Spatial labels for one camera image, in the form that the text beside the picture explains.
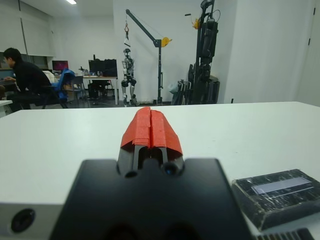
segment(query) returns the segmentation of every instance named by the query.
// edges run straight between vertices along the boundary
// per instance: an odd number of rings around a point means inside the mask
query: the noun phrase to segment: person
[[[21,109],[30,109],[30,104],[40,102],[48,92],[45,86],[51,86],[46,74],[31,62],[22,60],[18,49],[8,48],[3,53],[4,61],[13,69],[15,78],[7,76],[5,81],[15,81],[19,92],[9,95],[7,100],[12,100],[12,112]]]

